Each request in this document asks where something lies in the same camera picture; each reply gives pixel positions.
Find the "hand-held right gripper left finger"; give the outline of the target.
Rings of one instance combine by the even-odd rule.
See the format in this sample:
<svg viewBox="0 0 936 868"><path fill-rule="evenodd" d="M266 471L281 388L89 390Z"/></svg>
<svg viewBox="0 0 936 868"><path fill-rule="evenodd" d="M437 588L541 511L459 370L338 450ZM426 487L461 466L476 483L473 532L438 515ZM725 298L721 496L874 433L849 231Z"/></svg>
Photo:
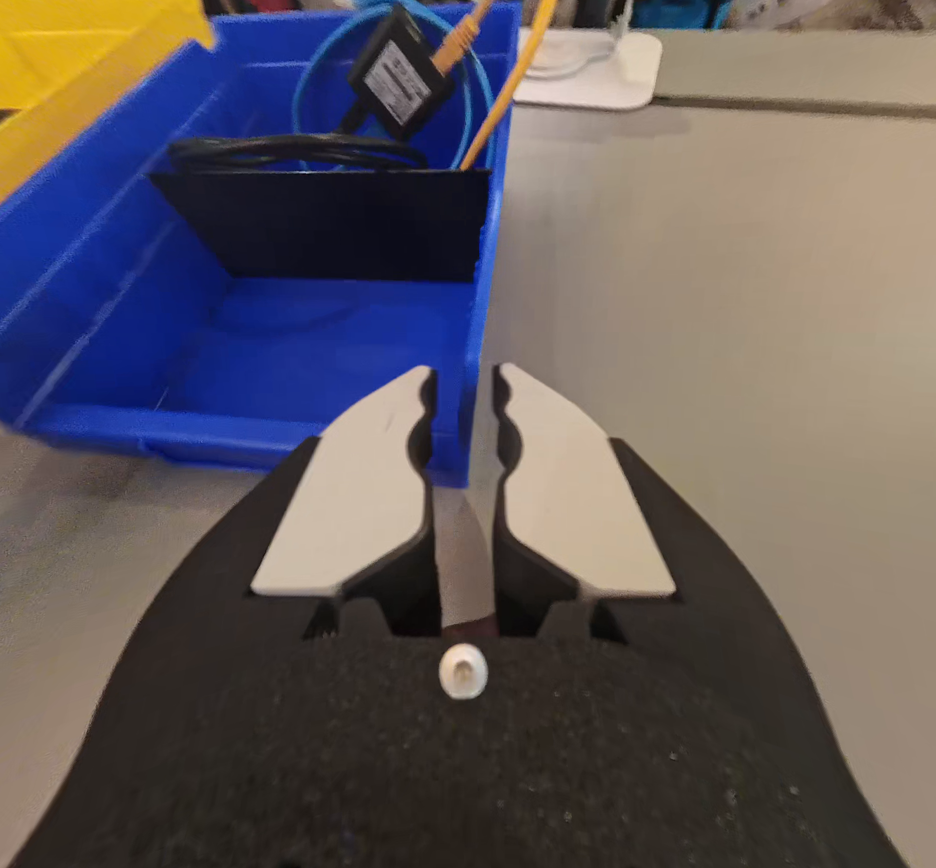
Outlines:
<svg viewBox="0 0 936 868"><path fill-rule="evenodd" d="M314 445L250 583L252 595L369 598L391 630L441 631L428 477L436 371L417 365L350 406Z"/></svg>

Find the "black bin divider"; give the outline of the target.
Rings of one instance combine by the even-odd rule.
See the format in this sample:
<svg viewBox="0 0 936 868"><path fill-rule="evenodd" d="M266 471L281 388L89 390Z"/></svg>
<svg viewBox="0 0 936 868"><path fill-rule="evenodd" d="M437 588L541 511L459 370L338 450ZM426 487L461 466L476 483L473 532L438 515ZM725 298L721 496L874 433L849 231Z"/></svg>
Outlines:
<svg viewBox="0 0 936 868"><path fill-rule="evenodd" d="M149 178L235 278L469 284L501 203L488 170Z"/></svg>

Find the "yellow plastic bin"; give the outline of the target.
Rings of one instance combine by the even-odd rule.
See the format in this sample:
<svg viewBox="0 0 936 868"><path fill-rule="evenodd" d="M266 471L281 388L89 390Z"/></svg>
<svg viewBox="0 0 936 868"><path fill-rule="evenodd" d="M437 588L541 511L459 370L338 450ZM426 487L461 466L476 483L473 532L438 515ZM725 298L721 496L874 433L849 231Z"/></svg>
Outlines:
<svg viewBox="0 0 936 868"><path fill-rule="evenodd" d="M191 41L202 0L1 0L1 199Z"/></svg>

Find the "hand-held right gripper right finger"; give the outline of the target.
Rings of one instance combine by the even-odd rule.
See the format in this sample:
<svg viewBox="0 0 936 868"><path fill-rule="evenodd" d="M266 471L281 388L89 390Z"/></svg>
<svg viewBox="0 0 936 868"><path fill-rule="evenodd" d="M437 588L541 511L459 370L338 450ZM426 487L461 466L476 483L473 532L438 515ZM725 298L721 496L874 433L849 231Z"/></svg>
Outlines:
<svg viewBox="0 0 936 868"><path fill-rule="evenodd" d="M492 408L499 633L532 637L563 603L672 600L677 583L605 430L514 362L493 371Z"/></svg>

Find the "black ethernet adapter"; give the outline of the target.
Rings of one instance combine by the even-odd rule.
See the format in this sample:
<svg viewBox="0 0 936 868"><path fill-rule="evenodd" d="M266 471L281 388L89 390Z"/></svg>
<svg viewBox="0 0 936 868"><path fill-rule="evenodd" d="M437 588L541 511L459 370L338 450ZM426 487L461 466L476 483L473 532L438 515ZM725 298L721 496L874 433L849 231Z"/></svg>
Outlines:
<svg viewBox="0 0 936 868"><path fill-rule="evenodd" d="M435 66L433 55L413 15L394 4L349 70L357 104L395 140L415 136L455 90L453 76Z"/></svg>

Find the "blue plastic bin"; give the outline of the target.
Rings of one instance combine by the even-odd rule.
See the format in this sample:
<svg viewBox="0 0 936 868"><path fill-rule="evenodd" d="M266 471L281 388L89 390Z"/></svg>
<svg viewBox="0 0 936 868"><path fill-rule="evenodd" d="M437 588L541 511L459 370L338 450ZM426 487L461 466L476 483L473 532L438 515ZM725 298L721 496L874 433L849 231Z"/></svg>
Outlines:
<svg viewBox="0 0 936 868"><path fill-rule="evenodd" d="M510 113L472 171L500 205L469 284L230 276L153 186L172 143L323 133L377 25L349 12L217 19L2 205L2 424L59 448L269 471L365 395L437 373L433 482L465 487ZM463 79L413 139L458 171Z"/></svg>

